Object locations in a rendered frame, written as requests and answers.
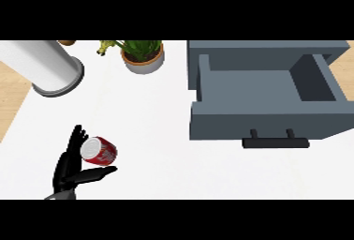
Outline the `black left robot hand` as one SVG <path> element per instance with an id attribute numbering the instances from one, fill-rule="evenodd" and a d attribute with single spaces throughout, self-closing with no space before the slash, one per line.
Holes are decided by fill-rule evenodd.
<path id="1" fill-rule="evenodd" d="M 116 172 L 116 166 L 99 167 L 95 169 L 82 169 L 80 148 L 89 139 L 82 125 L 76 125 L 68 142 L 67 151 L 60 157 L 55 167 L 54 188 L 55 193 L 73 190 L 80 184 L 99 181 L 110 173 Z"/>

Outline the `red soda can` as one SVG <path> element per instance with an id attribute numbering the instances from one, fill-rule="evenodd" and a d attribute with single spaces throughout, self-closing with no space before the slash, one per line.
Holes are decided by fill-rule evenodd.
<path id="1" fill-rule="evenodd" d="M 119 150 L 116 145 L 102 137 L 92 137 L 80 147 L 80 155 L 86 162 L 108 166 L 117 159 Z"/>

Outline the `grey open drawer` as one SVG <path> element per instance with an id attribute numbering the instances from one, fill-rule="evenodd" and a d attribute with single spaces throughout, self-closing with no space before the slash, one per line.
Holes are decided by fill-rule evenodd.
<path id="1" fill-rule="evenodd" d="M 198 100 L 191 107 L 194 140 L 262 138 L 322 140 L 354 128 L 354 102 L 346 99 L 327 61 L 306 54 L 288 70 L 213 70 L 200 56 Z"/>

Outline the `potted green plant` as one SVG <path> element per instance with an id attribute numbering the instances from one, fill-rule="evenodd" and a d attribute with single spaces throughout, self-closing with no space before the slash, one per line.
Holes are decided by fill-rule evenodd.
<path id="1" fill-rule="evenodd" d="M 122 47 L 122 58 L 129 70 L 136 74 L 156 72 L 166 61 L 164 43 L 161 40 L 116 41 Z"/>

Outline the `yellow banana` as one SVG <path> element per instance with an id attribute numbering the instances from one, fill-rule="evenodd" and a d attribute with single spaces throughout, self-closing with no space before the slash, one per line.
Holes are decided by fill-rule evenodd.
<path id="1" fill-rule="evenodd" d="M 102 40 L 99 42 L 99 49 L 98 49 L 98 54 L 101 56 L 105 56 L 107 50 L 110 47 L 116 47 L 117 46 L 117 41 L 116 40 Z"/>

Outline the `grey cabinet body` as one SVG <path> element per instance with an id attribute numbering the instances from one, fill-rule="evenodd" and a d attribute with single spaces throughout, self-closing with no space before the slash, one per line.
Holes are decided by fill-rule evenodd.
<path id="1" fill-rule="evenodd" d="M 197 89 L 203 54 L 212 70 L 288 70 L 306 54 L 319 54 L 331 65 L 349 49 L 346 40 L 189 40 L 188 89 Z"/>

